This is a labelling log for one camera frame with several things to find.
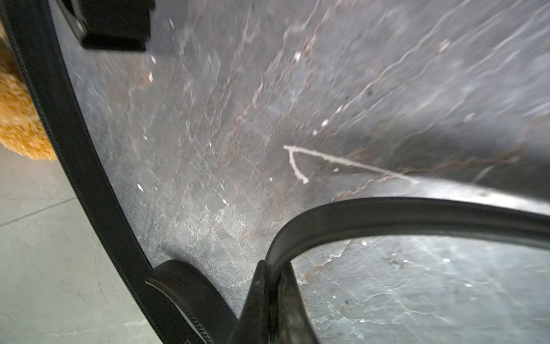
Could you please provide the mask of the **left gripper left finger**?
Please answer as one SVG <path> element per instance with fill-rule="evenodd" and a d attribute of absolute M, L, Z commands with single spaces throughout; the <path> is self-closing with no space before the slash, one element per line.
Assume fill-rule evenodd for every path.
<path fill-rule="evenodd" d="M 241 316 L 229 343 L 269 343 L 269 265 L 256 265 Z"/>

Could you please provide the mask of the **black belt with dark buckle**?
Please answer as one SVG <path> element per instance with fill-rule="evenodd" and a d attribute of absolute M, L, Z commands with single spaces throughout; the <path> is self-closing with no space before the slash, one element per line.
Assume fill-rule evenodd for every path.
<path fill-rule="evenodd" d="M 548 1 L 3 1 L 164 343 L 291 263 L 319 343 L 549 342 Z"/>

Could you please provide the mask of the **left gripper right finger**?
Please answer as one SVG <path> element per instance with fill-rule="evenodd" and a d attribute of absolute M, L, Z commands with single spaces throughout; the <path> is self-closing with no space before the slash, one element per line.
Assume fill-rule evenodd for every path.
<path fill-rule="evenodd" d="M 276 288 L 276 343 L 319 343 L 291 263 L 284 266 Z"/>

